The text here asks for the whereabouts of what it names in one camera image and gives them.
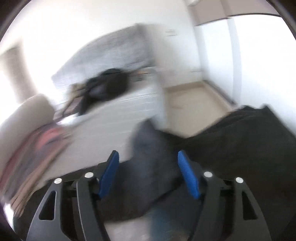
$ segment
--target tile floor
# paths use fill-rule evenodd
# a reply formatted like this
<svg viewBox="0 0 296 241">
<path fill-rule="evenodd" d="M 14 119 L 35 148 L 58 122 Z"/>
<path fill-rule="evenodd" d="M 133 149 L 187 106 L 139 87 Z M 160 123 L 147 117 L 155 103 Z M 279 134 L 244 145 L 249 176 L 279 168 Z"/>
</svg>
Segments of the tile floor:
<svg viewBox="0 0 296 241">
<path fill-rule="evenodd" d="M 183 137 L 200 132 L 231 110 L 206 84 L 168 89 L 166 99 L 170 131 Z"/>
</svg>

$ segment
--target white mattress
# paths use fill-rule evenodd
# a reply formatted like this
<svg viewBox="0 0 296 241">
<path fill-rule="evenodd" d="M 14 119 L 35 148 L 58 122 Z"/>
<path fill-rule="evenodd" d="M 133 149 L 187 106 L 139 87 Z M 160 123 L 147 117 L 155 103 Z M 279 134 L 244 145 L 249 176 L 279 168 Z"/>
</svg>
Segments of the white mattress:
<svg viewBox="0 0 296 241">
<path fill-rule="evenodd" d="M 120 161 L 131 157 L 130 137 L 137 124 L 152 118 L 160 129 L 167 128 L 163 90 L 156 76 L 133 82 L 121 97 L 99 104 L 83 116 L 70 116 L 64 125 L 72 134 L 72 142 L 44 174 L 38 187 L 47 180 L 94 166 L 117 150 Z"/>
</svg>

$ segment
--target blue gripper pad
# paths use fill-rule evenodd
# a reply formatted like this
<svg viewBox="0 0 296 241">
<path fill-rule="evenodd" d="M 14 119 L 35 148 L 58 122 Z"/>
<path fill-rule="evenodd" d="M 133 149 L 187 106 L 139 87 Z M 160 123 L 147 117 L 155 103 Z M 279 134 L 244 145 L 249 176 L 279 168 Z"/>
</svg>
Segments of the blue gripper pad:
<svg viewBox="0 0 296 241">
<path fill-rule="evenodd" d="M 99 180 L 100 199 L 102 199 L 109 193 L 118 167 L 119 167 L 119 153 L 117 151 L 113 151 L 107 161 L 107 167 Z"/>
<path fill-rule="evenodd" d="M 199 181 L 198 178 L 195 176 L 194 171 L 189 164 L 189 161 L 189 158 L 183 150 L 178 152 L 178 165 L 185 180 L 187 189 L 194 199 L 198 199 L 200 197 L 200 192 L 198 188 Z"/>
</svg>

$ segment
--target striped blanket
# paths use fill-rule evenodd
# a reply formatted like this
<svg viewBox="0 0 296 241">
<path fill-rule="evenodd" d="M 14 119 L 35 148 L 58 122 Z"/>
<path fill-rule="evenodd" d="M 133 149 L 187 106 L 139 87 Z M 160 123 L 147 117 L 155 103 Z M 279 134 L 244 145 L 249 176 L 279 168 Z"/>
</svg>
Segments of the striped blanket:
<svg viewBox="0 0 296 241">
<path fill-rule="evenodd" d="M 32 132 L 15 151 L 0 177 L 0 195 L 16 216 L 22 214 L 39 179 L 69 142 L 66 130 L 51 123 Z"/>
</svg>

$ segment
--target round metal bolt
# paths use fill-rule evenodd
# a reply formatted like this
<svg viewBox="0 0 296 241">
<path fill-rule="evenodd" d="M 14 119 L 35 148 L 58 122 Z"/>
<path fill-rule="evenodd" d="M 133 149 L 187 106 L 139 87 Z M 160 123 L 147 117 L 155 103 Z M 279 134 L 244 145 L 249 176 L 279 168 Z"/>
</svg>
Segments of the round metal bolt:
<svg viewBox="0 0 296 241">
<path fill-rule="evenodd" d="M 205 177 L 212 177 L 213 176 L 213 173 L 211 173 L 211 172 L 205 172 L 204 173 L 204 176 Z"/>
<path fill-rule="evenodd" d="M 55 184 L 60 184 L 61 182 L 62 182 L 62 179 L 61 178 L 57 178 L 54 181 Z"/>
<path fill-rule="evenodd" d="M 86 177 L 86 178 L 91 178 L 91 177 L 93 177 L 94 176 L 94 174 L 92 173 L 92 172 L 87 172 L 85 175 L 84 175 L 84 177 Z"/>
<path fill-rule="evenodd" d="M 241 177 L 237 177 L 237 178 L 235 179 L 235 181 L 236 181 L 237 183 L 243 183 L 243 182 L 244 182 L 244 180 L 243 180 Z"/>
</svg>

